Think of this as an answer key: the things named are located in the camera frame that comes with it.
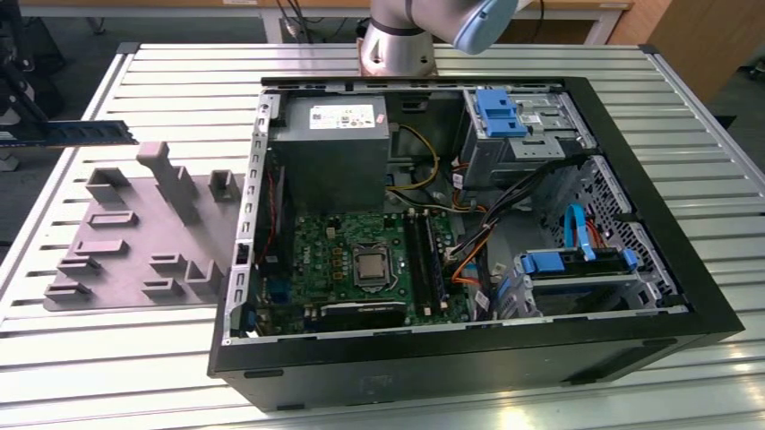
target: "wooden cabinet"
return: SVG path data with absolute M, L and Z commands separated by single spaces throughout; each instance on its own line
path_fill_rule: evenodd
M 650 44 L 702 101 L 765 41 L 762 0 L 636 0 L 610 44 Z

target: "orange wire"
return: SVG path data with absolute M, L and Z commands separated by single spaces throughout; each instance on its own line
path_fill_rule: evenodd
M 467 211 L 470 209 L 470 206 L 461 206 L 461 204 L 457 202 L 458 197 L 459 197 L 459 189 L 455 189 L 454 193 L 451 194 L 451 206 L 454 206 L 454 209 L 459 209 L 461 211 Z M 483 213 L 487 212 L 486 206 L 483 206 L 482 204 L 477 205 L 475 208 L 478 209 L 479 212 Z
M 489 235 L 491 233 L 491 230 L 489 230 L 489 232 L 486 233 L 486 237 L 483 238 L 483 240 L 478 243 L 478 245 L 475 245 L 474 250 L 470 252 L 470 254 L 467 255 L 467 258 L 465 259 L 465 261 L 462 262 L 462 264 L 459 265 L 459 267 L 457 268 L 457 271 L 454 271 L 454 274 L 451 275 L 451 282 L 462 282 L 462 283 L 469 283 L 469 284 L 479 284 L 477 279 L 471 279 L 471 278 L 461 278 L 459 275 L 462 273 L 462 271 L 465 270 L 465 267 L 467 266 L 467 263 L 473 260 L 473 258 L 475 257 L 475 255 L 478 254 L 478 251 L 481 251 L 481 248 L 483 248 L 483 245 L 486 245 L 486 242 L 489 241 Z
M 595 227 L 595 224 L 593 224 L 591 221 L 587 221 L 587 229 L 593 235 L 593 240 L 595 241 L 595 246 L 598 248 L 605 248 L 606 242 L 602 240 L 602 236 L 599 235 L 598 228 Z

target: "metal slatted table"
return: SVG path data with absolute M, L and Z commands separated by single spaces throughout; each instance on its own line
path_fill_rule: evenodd
M 439 47 L 442 75 L 591 80 L 746 331 L 616 383 L 264 414 L 206 375 L 212 307 L 51 314 L 93 168 L 148 176 L 134 147 L 67 150 L 0 269 L 0 426 L 657 428 L 765 426 L 765 181 L 661 56 L 634 47 Z M 202 174 L 246 170 L 262 76 L 351 75 L 351 45 L 143 45 L 116 56 L 85 119 L 124 119 Z

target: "black cable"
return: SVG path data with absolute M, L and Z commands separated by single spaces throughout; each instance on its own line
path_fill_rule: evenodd
M 327 41 L 330 41 L 331 39 L 335 38 L 335 36 L 339 34 L 340 30 L 343 30 L 343 26 L 346 25 L 346 22 L 348 21 L 348 18 L 343 18 L 343 21 L 339 23 L 339 25 L 336 26 L 336 30 L 332 33 L 332 35 L 328 38 L 324 38 L 324 43 Z
M 478 251 L 475 254 L 475 272 L 478 273 L 478 283 L 481 292 L 489 299 L 489 309 L 483 309 L 483 307 L 478 306 L 478 321 L 490 321 L 494 309 L 495 309 L 495 291 L 494 291 L 494 284 L 491 283 L 491 273 L 489 272 L 489 252 L 486 251 L 486 246 Z
M 306 35 L 306 39 L 308 40 L 308 43 L 314 44 L 314 36 L 311 36 L 311 31 L 308 29 L 308 23 L 303 17 L 303 9 L 300 7 L 300 0 L 287 0 L 287 3 L 290 3 L 291 9 L 295 12 L 295 15 L 298 15 L 298 21 L 300 23 L 300 27 L 303 27 L 303 33 Z
M 529 43 L 537 41 L 537 36 L 539 36 L 539 31 L 542 30 L 542 24 L 545 22 L 545 0 L 539 0 L 539 20 L 537 21 L 537 28 L 534 29 L 534 34 L 531 35 L 531 40 Z
M 498 223 L 499 218 L 506 210 L 513 205 L 522 202 L 526 197 L 534 192 L 537 185 L 542 182 L 547 174 L 553 173 L 558 168 L 581 165 L 589 159 L 590 155 L 595 154 L 594 150 L 585 150 L 582 153 L 569 157 L 567 159 L 557 159 L 547 161 L 533 172 L 529 173 L 499 196 L 494 204 L 489 207 L 486 214 L 481 220 L 478 230 L 454 245 L 451 255 L 455 255 L 470 244 L 477 243 L 483 238 L 483 234 L 491 234 L 491 229 Z
M 282 18 L 284 18 L 284 25 L 290 25 L 290 22 L 298 22 L 295 19 L 292 19 L 292 17 L 287 14 L 287 11 L 284 11 L 284 6 L 282 5 L 282 1 L 276 0 L 276 6 L 279 7 L 279 10 L 282 11 Z M 299 34 L 298 35 L 292 35 L 291 36 L 295 37 L 295 40 L 298 41 L 298 43 L 300 43 L 300 38 L 299 38 Z
M 417 164 L 409 170 L 409 180 L 413 184 L 417 184 L 419 182 L 419 179 L 417 179 Z M 415 188 L 415 190 L 418 190 L 426 196 L 426 199 L 429 199 L 433 203 L 439 204 L 430 195 L 427 187 L 429 187 L 427 185 L 423 185 L 419 188 Z

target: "barcode sticker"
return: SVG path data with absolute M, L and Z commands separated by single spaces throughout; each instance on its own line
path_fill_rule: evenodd
M 521 115 L 521 121 L 523 122 L 523 124 L 527 123 L 542 123 L 542 119 L 539 118 L 538 115 L 534 114 L 527 114 L 527 115 Z
M 489 297 L 486 297 L 486 294 L 483 294 L 481 290 L 475 291 L 475 303 L 489 312 Z
M 462 175 L 457 173 L 451 175 L 451 181 L 454 182 L 454 188 L 462 190 Z

